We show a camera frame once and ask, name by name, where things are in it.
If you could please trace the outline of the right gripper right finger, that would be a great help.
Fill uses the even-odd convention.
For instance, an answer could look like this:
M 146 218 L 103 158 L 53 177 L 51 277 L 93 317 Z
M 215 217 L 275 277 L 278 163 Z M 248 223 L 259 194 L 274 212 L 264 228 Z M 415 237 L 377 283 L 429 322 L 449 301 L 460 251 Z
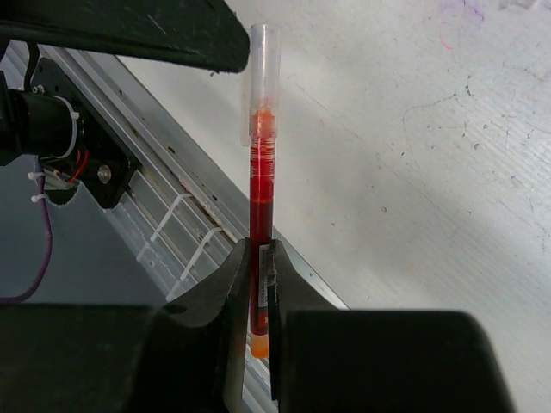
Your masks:
M 342 310 L 260 249 L 281 412 L 512 412 L 490 340 L 463 311 Z

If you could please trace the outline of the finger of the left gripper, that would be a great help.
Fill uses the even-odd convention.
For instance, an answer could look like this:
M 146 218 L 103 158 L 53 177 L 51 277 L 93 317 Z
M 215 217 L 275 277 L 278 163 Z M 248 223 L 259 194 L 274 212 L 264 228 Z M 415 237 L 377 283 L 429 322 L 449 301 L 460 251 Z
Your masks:
M 241 72 L 250 53 L 224 1 L 3 1 L 1 35 L 208 71 Z

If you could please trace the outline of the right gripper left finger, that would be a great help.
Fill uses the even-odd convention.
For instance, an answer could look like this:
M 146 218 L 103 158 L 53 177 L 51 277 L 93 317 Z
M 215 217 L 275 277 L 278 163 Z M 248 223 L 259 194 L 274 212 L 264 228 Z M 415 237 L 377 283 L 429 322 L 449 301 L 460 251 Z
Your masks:
M 5 305 L 4 412 L 237 412 L 251 244 L 159 308 Z

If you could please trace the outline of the orange red pen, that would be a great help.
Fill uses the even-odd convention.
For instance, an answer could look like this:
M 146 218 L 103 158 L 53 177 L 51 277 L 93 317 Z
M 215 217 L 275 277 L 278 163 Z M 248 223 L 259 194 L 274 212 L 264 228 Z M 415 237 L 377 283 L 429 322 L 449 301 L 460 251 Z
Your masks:
M 276 117 L 271 108 L 262 106 L 251 116 L 250 136 L 251 354 L 264 359 L 269 356 L 268 302 L 260 252 L 270 244 L 273 232 Z

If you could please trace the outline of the clear orange pen cap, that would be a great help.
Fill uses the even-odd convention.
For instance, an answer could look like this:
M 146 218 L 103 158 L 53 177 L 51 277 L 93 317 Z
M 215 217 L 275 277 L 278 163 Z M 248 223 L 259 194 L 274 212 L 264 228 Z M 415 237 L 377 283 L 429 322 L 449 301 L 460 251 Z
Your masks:
M 240 143 L 251 145 L 253 117 L 260 108 L 268 108 L 276 117 L 279 111 L 281 73 L 281 31 L 264 22 L 249 28 L 251 51 L 241 75 Z

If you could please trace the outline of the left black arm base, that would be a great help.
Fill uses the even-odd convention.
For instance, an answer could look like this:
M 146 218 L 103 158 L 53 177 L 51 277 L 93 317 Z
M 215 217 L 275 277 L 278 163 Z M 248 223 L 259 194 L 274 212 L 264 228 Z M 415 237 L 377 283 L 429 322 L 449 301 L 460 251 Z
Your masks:
M 40 96 L 66 99 L 80 114 L 76 120 L 75 151 L 68 158 L 58 161 L 50 157 L 42 158 L 46 169 L 58 171 L 66 179 L 60 189 L 46 191 L 51 195 L 51 200 L 65 204 L 82 184 L 101 208 L 114 208 L 139 166 L 137 158 L 53 60 L 39 60 L 31 85 Z

